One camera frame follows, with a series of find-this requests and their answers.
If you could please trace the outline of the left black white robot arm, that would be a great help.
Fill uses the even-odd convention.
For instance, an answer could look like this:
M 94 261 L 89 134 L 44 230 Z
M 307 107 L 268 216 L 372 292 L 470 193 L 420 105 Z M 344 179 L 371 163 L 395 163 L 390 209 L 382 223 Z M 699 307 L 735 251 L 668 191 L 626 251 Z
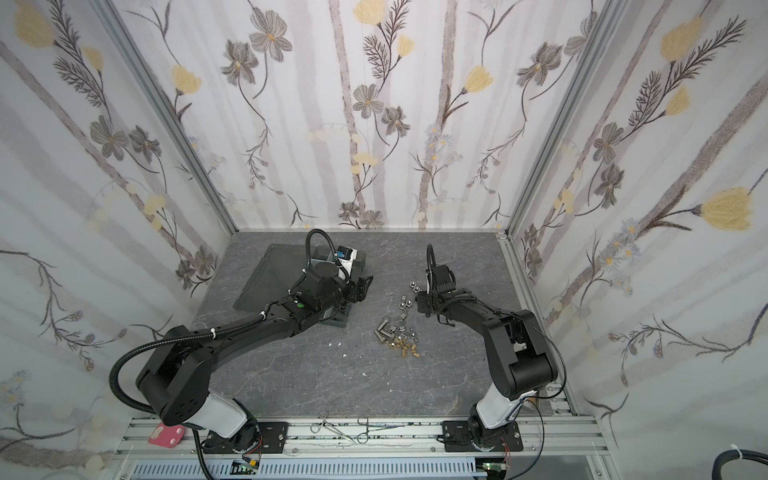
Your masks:
M 257 347 L 294 337 L 325 314 L 363 301 L 373 279 L 330 262 L 308 267 L 293 288 L 259 313 L 223 327 L 170 330 L 114 363 L 109 387 L 124 405 L 157 415 L 166 426 L 206 430 L 232 453 L 262 441 L 258 421 L 241 402 L 210 389 L 212 374 Z

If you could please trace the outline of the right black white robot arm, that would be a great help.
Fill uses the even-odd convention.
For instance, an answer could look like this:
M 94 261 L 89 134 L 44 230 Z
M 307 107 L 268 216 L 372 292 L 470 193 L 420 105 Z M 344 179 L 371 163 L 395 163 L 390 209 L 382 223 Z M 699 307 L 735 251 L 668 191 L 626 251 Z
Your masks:
M 426 288 L 416 295 L 418 311 L 440 324 L 462 324 L 483 339 L 492 384 L 470 409 L 464 433 L 443 434 L 451 447 L 492 450 L 512 435 L 522 403 L 558 378 L 547 337 L 532 312 L 492 307 L 456 286 L 446 265 L 426 268 Z

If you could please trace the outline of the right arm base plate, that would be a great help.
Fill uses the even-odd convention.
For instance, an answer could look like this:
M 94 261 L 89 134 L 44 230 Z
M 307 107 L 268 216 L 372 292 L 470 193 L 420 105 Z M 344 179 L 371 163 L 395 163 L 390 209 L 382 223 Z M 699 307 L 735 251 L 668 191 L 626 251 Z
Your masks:
M 495 429 L 469 420 L 444 421 L 437 440 L 446 452 L 521 452 L 524 447 L 516 422 Z

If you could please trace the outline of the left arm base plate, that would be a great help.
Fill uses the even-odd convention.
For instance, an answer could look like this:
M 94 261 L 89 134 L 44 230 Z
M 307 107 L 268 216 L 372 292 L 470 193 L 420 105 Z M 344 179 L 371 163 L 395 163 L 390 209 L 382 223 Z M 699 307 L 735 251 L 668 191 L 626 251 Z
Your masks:
M 288 422 L 249 420 L 230 438 L 210 431 L 202 441 L 202 450 L 211 454 L 281 454 L 287 440 L 288 427 Z

